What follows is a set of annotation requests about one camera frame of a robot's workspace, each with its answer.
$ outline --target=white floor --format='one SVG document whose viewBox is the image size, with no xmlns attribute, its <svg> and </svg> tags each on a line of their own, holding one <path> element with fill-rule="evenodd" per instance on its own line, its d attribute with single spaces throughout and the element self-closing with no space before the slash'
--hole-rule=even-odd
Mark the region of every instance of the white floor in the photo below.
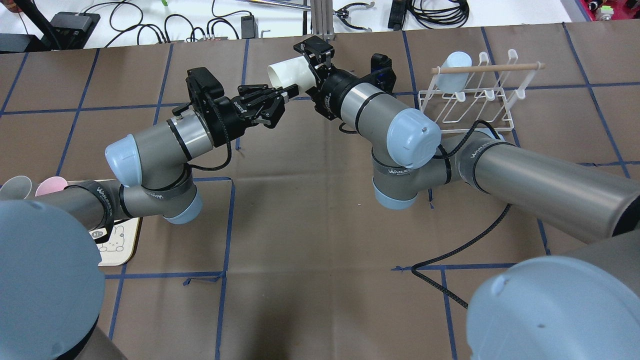
<svg viewBox="0 0 640 360">
<path fill-rule="evenodd" d="M 113 0 L 37 0 L 36 3 L 42 13 L 51 19 L 58 12 L 80 12 L 91 4 L 98 4 L 104 1 Z M 345 4 L 356 0 L 334 0 L 333 8 L 338 9 Z M 160 0 L 132 0 L 144 11 L 143 23 L 157 24 L 164 29 L 164 18 L 171 13 L 185 15 L 194 26 L 205 27 L 211 16 L 211 2 L 203 0 L 168 0 L 169 6 L 162 5 Z M 424 0 L 424 8 L 446 8 L 452 3 L 448 0 Z M 501 26 L 515 24 L 544 24 L 552 22 L 571 22 L 570 14 L 563 6 L 562 0 L 468 0 L 471 15 L 465 26 Z M 351 23 L 359 26 L 370 27 L 374 31 L 389 31 L 387 21 L 391 0 L 376 0 L 374 8 L 369 10 L 352 10 Z M 89 39 L 86 47 L 103 47 L 115 35 L 109 27 L 109 14 L 111 6 L 94 8 L 90 12 L 99 13 L 102 18 L 97 29 Z M 286 37 L 302 35 L 302 12 L 286 8 L 271 7 L 257 4 L 239 2 L 237 0 L 217 0 L 215 12 L 217 15 L 228 12 L 246 9 L 250 10 L 258 19 L 260 31 L 264 32 L 264 37 Z M 132 6 L 123 6 L 116 12 L 113 25 L 116 28 L 125 29 L 136 24 L 140 18 L 140 13 Z M 23 16 L 29 33 L 39 37 L 42 33 Z M 239 32 L 240 15 L 227 18 Z M 353 31 L 343 26 L 334 18 L 336 33 Z M 404 25 L 405 30 L 420 29 L 421 26 L 415 19 L 407 15 Z M 228 26 L 218 24 L 216 35 L 234 38 L 234 34 Z M 186 21 L 178 18 L 171 18 L 168 23 L 168 33 L 172 40 L 185 39 L 189 36 L 191 28 Z M 24 33 L 24 28 L 17 14 L 9 12 L 5 7 L 0 6 L 0 33 Z M 122 35 L 112 46 L 135 45 L 138 30 L 130 31 Z M 149 29 L 144 29 L 141 35 L 141 44 L 156 43 L 156 36 Z"/>
</svg>

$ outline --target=wooden handle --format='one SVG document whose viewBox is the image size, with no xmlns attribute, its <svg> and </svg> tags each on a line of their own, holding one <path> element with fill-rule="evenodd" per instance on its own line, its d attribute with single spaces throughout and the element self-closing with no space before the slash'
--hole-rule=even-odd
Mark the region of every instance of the wooden handle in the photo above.
<svg viewBox="0 0 640 360">
<path fill-rule="evenodd" d="M 464 67 L 435 67 L 431 69 L 432 74 L 464 74 L 466 72 L 493 72 L 493 71 L 514 71 L 514 70 L 540 70 L 547 67 L 545 63 L 537 62 L 530 64 L 511 65 L 485 65 L 485 66 L 464 66 Z"/>
</svg>

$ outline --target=red object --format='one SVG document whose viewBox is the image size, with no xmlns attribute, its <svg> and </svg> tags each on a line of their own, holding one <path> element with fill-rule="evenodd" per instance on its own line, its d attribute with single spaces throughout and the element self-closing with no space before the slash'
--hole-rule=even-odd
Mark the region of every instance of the red object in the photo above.
<svg viewBox="0 0 640 360">
<path fill-rule="evenodd" d="M 591 0 L 579 0 L 586 14 L 589 15 L 591 21 L 596 20 L 596 13 L 589 10 Z M 602 6 L 611 6 L 613 8 L 612 20 L 628 20 L 633 19 L 640 8 L 630 9 L 625 5 L 626 0 L 608 0 Z"/>
<path fill-rule="evenodd" d="M 0 3 L 2 3 L 12 13 L 22 12 L 22 9 L 20 9 L 13 0 L 0 0 Z"/>
</svg>

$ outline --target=white wire rack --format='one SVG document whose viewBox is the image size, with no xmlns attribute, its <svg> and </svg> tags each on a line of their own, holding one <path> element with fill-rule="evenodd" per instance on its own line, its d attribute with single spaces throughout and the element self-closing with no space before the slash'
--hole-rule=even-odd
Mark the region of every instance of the white wire rack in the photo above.
<svg viewBox="0 0 640 360">
<path fill-rule="evenodd" d="M 479 54 L 478 65 L 475 67 L 448 69 L 437 67 L 433 69 L 434 75 L 431 79 L 429 90 L 421 90 L 418 92 L 420 110 L 423 113 L 428 110 L 433 111 L 435 105 L 430 107 L 429 101 L 432 100 L 434 96 L 439 95 L 439 98 L 443 99 L 445 104 L 434 120 L 436 123 L 460 123 L 472 109 L 479 108 L 475 120 L 483 119 L 487 122 L 494 123 L 493 126 L 496 131 L 511 131 L 514 128 L 513 117 L 511 116 L 513 105 L 518 100 L 525 99 L 525 89 L 529 86 L 529 83 L 533 80 L 537 71 L 544 69 L 545 64 L 538 62 L 535 64 L 516 65 L 518 62 L 518 53 L 514 49 L 508 51 L 508 56 L 509 60 L 507 64 L 492 66 L 493 64 L 490 63 L 488 54 L 481 52 Z M 528 70 L 529 72 L 520 83 L 520 86 L 515 90 L 505 91 L 502 84 L 507 81 L 509 75 L 513 71 L 523 70 Z M 487 72 L 494 71 L 499 72 L 495 84 L 492 87 L 483 87 L 483 81 Z M 452 72 L 468 72 L 470 75 L 464 90 L 453 94 L 446 94 L 437 87 L 436 82 L 440 76 Z M 456 128 L 456 126 L 453 126 L 453 128 L 443 129 L 442 133 L 466 133 L 467 131 L 468 127 Z"/>
</svg>

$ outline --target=metal stand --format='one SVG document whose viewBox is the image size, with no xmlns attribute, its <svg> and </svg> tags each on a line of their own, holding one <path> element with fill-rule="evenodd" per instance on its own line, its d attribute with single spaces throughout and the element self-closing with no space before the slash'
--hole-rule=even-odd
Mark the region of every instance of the metal stand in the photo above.
<svg viewBox="0 0 640 360">
<path fill-rule="evenodd" d="M 333 40 L 333 0 L 311 0 L 311 26 L 313 35 Z"/>
</svg>

